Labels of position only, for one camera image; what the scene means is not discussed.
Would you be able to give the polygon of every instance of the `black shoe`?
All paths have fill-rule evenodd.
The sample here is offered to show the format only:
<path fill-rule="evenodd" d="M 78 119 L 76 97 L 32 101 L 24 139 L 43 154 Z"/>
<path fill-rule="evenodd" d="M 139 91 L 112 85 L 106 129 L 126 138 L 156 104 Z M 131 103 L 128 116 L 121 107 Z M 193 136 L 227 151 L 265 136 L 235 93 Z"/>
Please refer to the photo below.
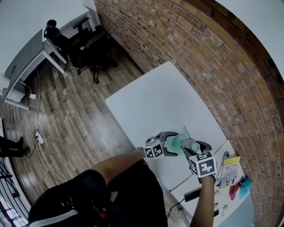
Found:
<path fill-rule="evenodd" d="M 18 145 L 18 149 L 19 150 L 22 150 L 23 149 L 23 143 L 24 143 L 24 138 L 21 137 L 19 142 L 17 142 L 17 145 Z"/>
<path fill-rule="evenodd" d="M 26 147 L 26 148 L 24 149 L 25 156 L 27 156 L 27 155 L 30 153 L 30 151 L 31 151 L 30 147 Z"/>

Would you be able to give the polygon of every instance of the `small box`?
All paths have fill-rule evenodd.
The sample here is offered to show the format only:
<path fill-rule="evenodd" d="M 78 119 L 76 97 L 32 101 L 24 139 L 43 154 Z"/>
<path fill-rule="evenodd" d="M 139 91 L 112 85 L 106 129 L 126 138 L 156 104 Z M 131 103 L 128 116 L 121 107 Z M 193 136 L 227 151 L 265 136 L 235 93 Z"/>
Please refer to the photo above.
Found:
<path fill-rule="evenodd" d="M 30 98 L 36 99 L 36 94 L 30 94 Z"/>
<path fill-rule="evenodd" d="M 143 149 L 147 158 L 156 159 L 158 157 L 164 157 L 162 145 L 159 140 L 151 140 Z"/>
<path fill-rule="evenodd" d="M 189 157 L 192 173 L 199 178 L 216 173 L 216 158 L 210 151 Z"/>

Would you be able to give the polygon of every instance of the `power strip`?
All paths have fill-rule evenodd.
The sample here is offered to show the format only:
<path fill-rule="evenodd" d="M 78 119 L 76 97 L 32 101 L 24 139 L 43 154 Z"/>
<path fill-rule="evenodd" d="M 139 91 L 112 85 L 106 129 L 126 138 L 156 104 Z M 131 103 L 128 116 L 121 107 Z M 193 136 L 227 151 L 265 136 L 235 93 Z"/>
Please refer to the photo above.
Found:
<path fill-rule="evenodd" d="M 39 132 L 36 132 L 36 134 L 35 134 L 35 139 L 36 139 L 36 141 L 38 141 L 40 144 L 43 144 L 43 138 L 41 137 L 41 135 L 39 134 Z"/>

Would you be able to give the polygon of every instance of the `power cord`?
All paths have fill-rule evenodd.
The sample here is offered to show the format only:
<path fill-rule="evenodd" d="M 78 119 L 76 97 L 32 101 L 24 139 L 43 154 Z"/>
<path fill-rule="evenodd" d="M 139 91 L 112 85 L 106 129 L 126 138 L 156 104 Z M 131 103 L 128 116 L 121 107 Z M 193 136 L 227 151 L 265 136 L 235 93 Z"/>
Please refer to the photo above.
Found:
<path fill-rule="evenodd" d="M 173 209 L 175 206 L 179 205 L 182 201 L 178 202 L 176 205 L 173 205 L 173 206 L 170 208 L 169 213 L 167 214 L 167 219 L 169 219 L 170 214 L 171 214 L 171 212 L 172 212 L 172 209 Z"/>
<path fill-rule="evenodd" d="M 7 110 L 7 111 L 3 114 L 2 119 L 4 119 L 4 118 L 6 117 L 6 114 L 7 114 L 10 110 L 14 109 L 14 107 L 15 107 L 15 106 L 13 106 L 11 109 Z"/>
<path fill-rule="evenodd" d="M 34 146 L 34 149 L 32 150 L 32 154 L 34 153 L 34 151 L 35 151 L 35 149 L 36 149 L 36 145 Z"/>
<path fill-rule="evenodd" d="M 27 85 L 24 85 L 24 86 L 27 87 L 27 88 L 29 88 L 30 91 L 31 91 L 31 94 L 32 94 L 32 89 L 31 89 L 29 86 L 27 86 Z"/>
<path fill-rule="evenodd" d="M 36 113 L 36 119 L 37 119 L 37 126 L 36 126 L 36 129 L 34 131 L 34 133 L 42 133 L 42 135 L 44 136 L 43 140 L 46 141 L 47 143 L 47 147 L 46 147 L 46 150 L 45 151 L 42 151 L 42 149 L 40 148 L 40 145 L 39 145 L 39 140 L 38 138 L 35 136 L 35 143 L 36 143 L 36 147 L 37 149 L 41 152 L 41 154 L 43 155 L 44 159 L 46 160 L 46 163 L 49 165 L 49 167 L 53 170 L 54 174 L 64 183 L 64 181 L 60 178 L 60 176 L 57 175 L 57 173 L 55 172 L 55 170 L 52 168 L 52 166 L 49 164 L 48 160 L 46 159 L 45 157 L 45 154 L 47 153 L 47 150 L 48 150 L 48 142 L 47 142 L 47 139 L 45 137 L 45 134 L 44 132 L 40 129 L 39 127 L 39 102 L 40 102 L 40 79 L 39 79 L 39 72 L 37 70 L 37 68 L 35 68 L 36 72 L 37 72 L 37 76 L 38 76 L 38 80 L 39 80 L 39 98 L 36 98 L 37 100 L 37 113 Z"/>
<path fill-rule="evenodd" d="M 132 149 L 131 151 L 134 151 L 136 149 L 143 149 L 143 147 L 136 147 L 136 148 Z"/>

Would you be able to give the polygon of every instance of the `office chair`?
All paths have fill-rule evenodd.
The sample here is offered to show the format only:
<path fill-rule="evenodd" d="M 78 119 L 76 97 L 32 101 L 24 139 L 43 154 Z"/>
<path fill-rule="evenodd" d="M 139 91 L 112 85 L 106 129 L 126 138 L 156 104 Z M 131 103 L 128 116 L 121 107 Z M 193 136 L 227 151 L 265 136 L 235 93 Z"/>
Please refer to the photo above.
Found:
<path fill-rule="evenodd" d="M 98 84 L 99 66 L 106 67 L 117 64 L 110 59 L 110 51 L 112 41 L 108 33 L 100 26 L 96 27 L 96 31 L 89 31 L 87 28 L 83 30 L 82 23 L 89 18 L 84 17 L 73 28 L 78 28 L 79 33 L 68 39 L 60 33 L 56 28 L 56 21 L 49 20 L 44 30 L 44 37 L 49 39 L 55 46 L 65 52 L 72 65 L 77 68 L 77 74 L 85 68 L 90 68 L 94 77 L 93 82 Z"/>

